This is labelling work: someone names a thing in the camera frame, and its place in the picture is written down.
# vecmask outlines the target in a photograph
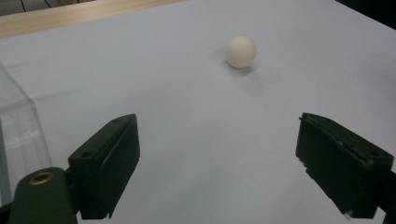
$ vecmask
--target brass screw hole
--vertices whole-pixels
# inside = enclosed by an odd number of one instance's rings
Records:
[[[53,172],[43,172],[37,175],[34,175],[29,180],[30,185],[41,185],[49,182],[53,178]]]

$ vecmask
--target transparent acrylic box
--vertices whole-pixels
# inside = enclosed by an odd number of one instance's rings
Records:
[[[18,182],[51,167],[35,102],[0,64],[0,206],[10,203]]]

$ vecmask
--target wooden surface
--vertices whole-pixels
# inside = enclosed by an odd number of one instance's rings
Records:
[[[97,0],[0,17],[0,38],[26,35],[185,0]]]

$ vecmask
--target ping pong ball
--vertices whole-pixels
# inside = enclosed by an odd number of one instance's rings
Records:
[[[225,57],[232,67],[248,67],[256,58],[256,45],[247,36],[237,36],[228,44]]]

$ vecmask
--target black plastic part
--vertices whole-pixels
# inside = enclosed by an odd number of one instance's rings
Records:
[[[78,189],[78,184],[73,181],[72,172],[70,167],[64,171],[64,176],[66,177],[67,187],[69,189],[70,201],[73,207],[73,213],[76,214],[81,207],[81,199],[79,197],[80,192]]]
[[[8,224],[25,223],[77,223],[62,169],[43,169],[19,182]]]
[[[388,223],[396,224],[396,174],[389,173],[379,192],[378,206],[388,214]]]
[[[136,115],[113,119],[69,157],[83,219],[112,215],[139,157]]]
[[[343,214],[372,218],[393,156],[338,123],[304,113],[296,155]]]
[[[8,223],[12,203],[0,207],[0,223]]]

